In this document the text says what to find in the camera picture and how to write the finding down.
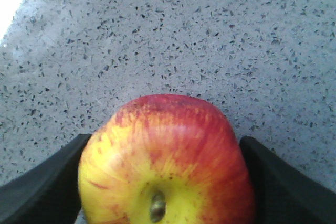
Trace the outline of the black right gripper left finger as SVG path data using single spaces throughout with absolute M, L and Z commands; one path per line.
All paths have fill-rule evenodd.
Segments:
M 30 171 L 1 186 L 1 223 L 75 223 L 81 208 L 79 160 L 90 134 L 79 134 Z

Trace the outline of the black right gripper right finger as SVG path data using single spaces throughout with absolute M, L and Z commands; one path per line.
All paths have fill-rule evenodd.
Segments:
M 335 223 L 335 192 L 253 137 L 242 137 L 239 145 L 255 189 L 256 223 Z

